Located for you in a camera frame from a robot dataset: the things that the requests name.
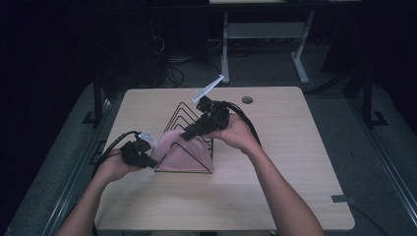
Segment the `grommet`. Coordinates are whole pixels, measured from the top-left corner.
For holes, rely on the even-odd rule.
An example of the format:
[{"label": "grommet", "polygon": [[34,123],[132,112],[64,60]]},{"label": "grommet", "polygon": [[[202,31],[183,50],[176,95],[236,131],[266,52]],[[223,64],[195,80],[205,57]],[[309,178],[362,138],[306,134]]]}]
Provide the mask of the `grommet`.
[{"label": "grommet", "polygon": [[254,102],[254,99],[251,96],[244,96],[242,97],[242,102],[245,104],[251,104]]}]

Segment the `forearm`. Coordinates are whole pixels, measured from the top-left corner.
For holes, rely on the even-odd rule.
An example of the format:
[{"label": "forearm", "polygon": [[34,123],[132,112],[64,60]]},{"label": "forearm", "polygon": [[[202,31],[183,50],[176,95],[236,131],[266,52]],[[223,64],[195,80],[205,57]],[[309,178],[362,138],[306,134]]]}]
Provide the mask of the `forearm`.
[{"label": "forearm", "polygon": [[90,235],[106,183],[92,180],[57,235]]},{"label": "forearm", "polygon": [[313,212],[276,169],[261,147],[247,151],[280,235],[324,235]]}]

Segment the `white object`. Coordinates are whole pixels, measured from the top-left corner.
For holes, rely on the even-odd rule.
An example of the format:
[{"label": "white object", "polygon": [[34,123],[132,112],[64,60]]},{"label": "white object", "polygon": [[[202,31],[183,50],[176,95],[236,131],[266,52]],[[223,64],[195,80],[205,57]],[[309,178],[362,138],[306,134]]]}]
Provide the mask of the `white object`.
[{"label": "white object", "polygon": [[209,91],[212,90],[212,88],[214,88],[223,79],[224,79],[224,77],[222,75],[220,75],[217,80],[213,81],[211,84],[209,84],[205,88],[203,88],[201,90],[198,90],[197,91],[197,95],[194,96],[193,98],[191,98],[191,100],[193,101],[193,103],[196,103],[197,101],[199,101],[200,98],[202,98],[204,95],[206,95],[207,93],[209,93]]},{"label": "white object", "polygon": [[152,147],[156,145],[156,141],[153,139],[152,134],[149,132],[139,134],[139,138],[148,142]]}]

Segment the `hand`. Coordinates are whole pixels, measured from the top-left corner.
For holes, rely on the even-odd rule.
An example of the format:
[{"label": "hand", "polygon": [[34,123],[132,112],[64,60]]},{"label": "hand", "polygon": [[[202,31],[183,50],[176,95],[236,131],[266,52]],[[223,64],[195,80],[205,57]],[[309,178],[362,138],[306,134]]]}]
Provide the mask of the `hand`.
[{"label": "hand", "polygon": [[206,138],[223,140],[229,146],[238,148],[245,154],[248,154],[252,148],[260,147],[248,125],[236,114],[230,114],[229,125],[226,129],[213,131],[206,135]]},{"label": "hand", "polygon": [[123,161],[122,151],[120,149],[113,149],[108,155],[109,157],[98,167],[93,179],[108,184],[123,178],[127,173],[141,169],[126,164]]}]

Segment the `wire pyramid frame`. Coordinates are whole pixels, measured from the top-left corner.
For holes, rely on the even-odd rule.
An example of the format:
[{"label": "wire pyramid frame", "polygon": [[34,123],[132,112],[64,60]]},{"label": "wire pyramid frame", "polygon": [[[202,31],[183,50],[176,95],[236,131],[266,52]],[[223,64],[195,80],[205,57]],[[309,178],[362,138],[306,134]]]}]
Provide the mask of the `wire pyramid frame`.
[{"label": "wire pyramid frame", "polygon": [[[192,110],[190,109],[190,107],[185,104],[184,102],[180,102],[177,106],[177,108],[174,111],[174,114],[172,115],[171,119],[168,122],[168,125],[166,126],[165,130],[163,131],[163,133],[166,133],[167,131],[170,130],[178,130],[178,129],[182,129],[184,130],[185,127],[193,124],[194,122],[196,122],[200,117]],[[212,159],[212,155],[213,155],[213,151],[214,151],[214,144],[213,144],[213,140],[212,139],[204,139],[202,137],[196,137],[198,139],[202,139],[203,143],[205,144],[205,146],[208,149],[208,153]],[[165,158],[165,156],[162,158],[162,160],[158,163],[158,165],[155,168],[155,172],[176,172],[176,173],[211,173],[211,171],[204,166],[196,157],[194,157],[191,153],[189,153],[185,148],[183,148],[180,144],[178,143],[173,143],[171,147],[173,146],[178,146],[179,148],[181,148],[182,150],[184,150],[185,152],[187,152],[188,154],[190,154],[190,156],[192,156],[199,164],[202,165],[202,167],[204,167],[207,171],[205,172],[196,172],[196,171],[171,171],[171,170],[163,170],[159,168],[159,165],[162,163],[163,159]]]}]

